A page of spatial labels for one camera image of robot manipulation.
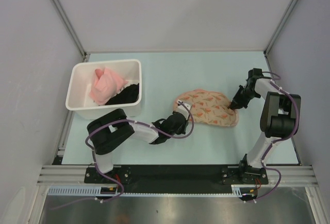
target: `orange patterned fabric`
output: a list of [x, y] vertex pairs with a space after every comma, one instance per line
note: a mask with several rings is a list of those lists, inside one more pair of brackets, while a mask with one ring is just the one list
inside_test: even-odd
[[229, 109], [230, 101], [222, 93], [196, 89], [181, 94], [175, 100], [173, 110], [177, 108], [177, 100], [191, 105], [191, 114], [196, 123], [205, 123], [222, 127], [235, 126], [238, 123], [237, 110]]

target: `white wall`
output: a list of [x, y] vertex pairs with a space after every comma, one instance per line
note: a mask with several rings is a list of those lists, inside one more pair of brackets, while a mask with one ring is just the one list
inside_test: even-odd
[[0, 0], [0, 10], [0, 222], [23, 186], [23, 223], [41, 166], [55, 151], [71, 69], [82, 58], [49, 0]]
[[86, 51], [263, 50], [290, 0], [60, 0]]
[[296, 145], [304, 164], [313, 165], [328, 203], [329, 45], [330, 0], [300, 0], [269, 56], [272, 70], [283, 77], [281, 84], [288, 91], [302, 97]]

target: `light blue table surface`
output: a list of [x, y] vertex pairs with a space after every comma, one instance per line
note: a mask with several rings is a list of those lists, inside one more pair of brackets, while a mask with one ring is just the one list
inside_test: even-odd
[[[230, 100], [239, 85], [245, 85], [252, 68], [268, 70], [260, 51], [194, 53], [91, 54], [90, 62], [138, 59], [142, 64], [142, 113], [136, 120], [151, 123], [172, 113], [174, 99], [183, 92], [204, 89], [224, 93]], [[195, 125], [183, 140], [170, 139], [161, 145], [126, 140], [113, 151], [114, 164], [237, 164], [260, 135], [263, 99], [253, 99], [239, 110], [233, 128]], [[91, 150], [85, 145], [90, 120], [74, 114], [63, 164], [90, 164]], [[269, 164], [298, 163], [291, 141], [280, 144]]]

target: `plastic container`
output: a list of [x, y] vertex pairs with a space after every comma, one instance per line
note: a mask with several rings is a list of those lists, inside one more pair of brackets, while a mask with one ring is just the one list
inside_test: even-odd
[[[139, 98], [135, 103], [99, 106], [89, 97], [95, 70], [105, 67], [117, 72], [121, 77], [131, 84], [139, 85]], [[86, 119], [97, 119], [117, 108], [122, 108], [127, 116], [133, 117], [141, 113], [142, 98], [142, 72], [141, 63], [137, 59], [125, 59], [116, 61], [102, 61], [79, 63], [72, 69], [67, 99], [65, 106], [70, 111], [75, 111]]]

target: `black cloth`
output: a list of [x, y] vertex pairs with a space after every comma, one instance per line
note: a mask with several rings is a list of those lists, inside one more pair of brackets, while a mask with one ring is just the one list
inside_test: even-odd
[[119, 94], [109, 99], [105, 103], [108, 105], [118, 105], [118, 104], [129, 104], [134, 103], [138, 100], [139, 97], [139, 84], [132, 84], [123, 89]]

